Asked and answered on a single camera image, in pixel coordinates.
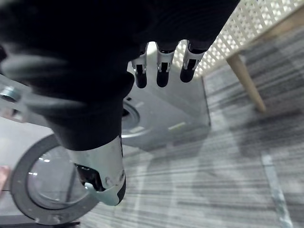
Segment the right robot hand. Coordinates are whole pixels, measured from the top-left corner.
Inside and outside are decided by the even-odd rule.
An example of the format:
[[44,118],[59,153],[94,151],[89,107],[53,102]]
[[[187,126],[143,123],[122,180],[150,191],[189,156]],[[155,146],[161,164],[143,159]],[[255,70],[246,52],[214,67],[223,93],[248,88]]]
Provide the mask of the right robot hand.
[[81,184],[116,206],[125,195],[123,100],[146,87],[146,48],[157,47],[165,87],[176,46],[187,41],[180,74],[194,71],[238,5],[236,0],[3,0],[1,68],[29,86],[26,107],[68,149]]

